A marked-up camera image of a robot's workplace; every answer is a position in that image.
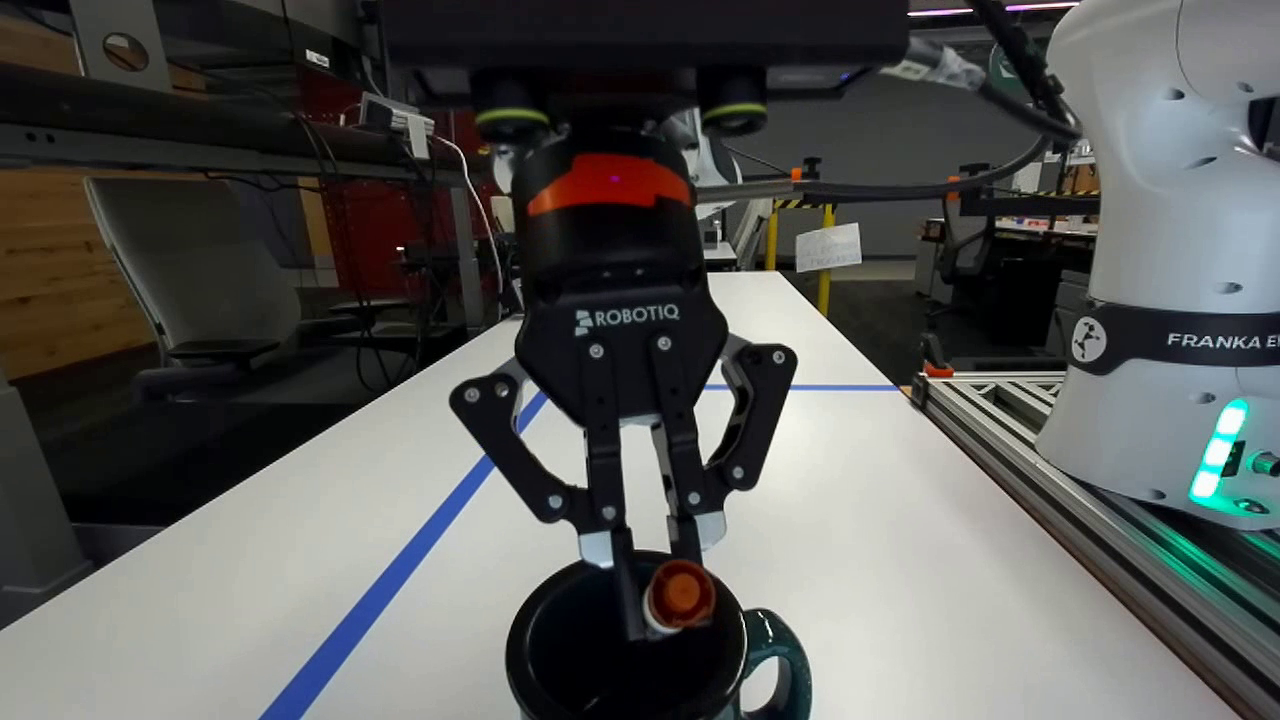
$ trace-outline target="orange cap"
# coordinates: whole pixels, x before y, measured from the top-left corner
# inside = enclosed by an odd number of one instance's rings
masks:
[[[645,604],[659,628],[703,628],[715,616],[715,579],[690,561],[665,561],[649,579]]]

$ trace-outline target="white table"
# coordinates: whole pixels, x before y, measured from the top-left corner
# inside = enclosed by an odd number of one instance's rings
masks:
[[[801,630],[818,720],[1229,717],[778,274],[731,273],[713,288],[739,334],[791,345],[801,377],[762,480],[727,501],[731,527],[709,565]],[[478,334],[10,622],[0,717],[225,720],[270,705],[277,717],[515,717],[507,621],[575,542],[568,522],[536,522],[499,477],[485,480],[478,446],[448,414],[451,385],[507,360],[513,331]],[[701,398],[709,444],[727,403],[715,387]],[[536,412],[527,444],[578,477],[578,438],[557,406]],[[665,534],[653,469],[636,428],[638,542]],[[370,592],[381,572],[405,589]],[[350,604],[366,637],[327,641]],[[294,679],[314,649],[327,673]]]

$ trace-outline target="blue tape line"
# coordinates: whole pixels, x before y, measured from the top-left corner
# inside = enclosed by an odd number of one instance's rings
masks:
[[[813,391],[813,395],[878,395],[895,391],[895,385],[791,385],[791,391]]]
[[[515,414],[515,431],[524,431],[548,395],[532,395]],[[399,596],[406,575],[430,556],[435,539],[448,522],[469,506],[469,501],[488,480],[493,459],[478,455],[471,470],[442,496],[442,505],[426,517],[426,522],[399,549],[399,556],[366,583],[366,592],[350,604],[350,612],[323,637],[323,644],[309,654],[309,665],[282,685],[282,690],[264,709],[264,720],[294,720],[314,694],[330,685],[366,628],[384,616],[384,609]]]

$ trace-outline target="wall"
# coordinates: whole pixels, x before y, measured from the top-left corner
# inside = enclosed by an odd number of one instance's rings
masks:
[[[773,103],[760,134],[731,138],[731,149],[782,167],[823,157],[823,180],[849,183],[943,180],[958,165],[1005,165],[1026,144],[1032,130],[962,90],[878,75],[845,99]],[[934,214],[934,204],[838,207],[838,218],[863,222],[863,256],[917,256],[923,214]]]
[[[76,72],[62,36],[0,14],[0,64]],[[78,172],[0,167],[0,377],[36,377],[148,345],[103,251]]]

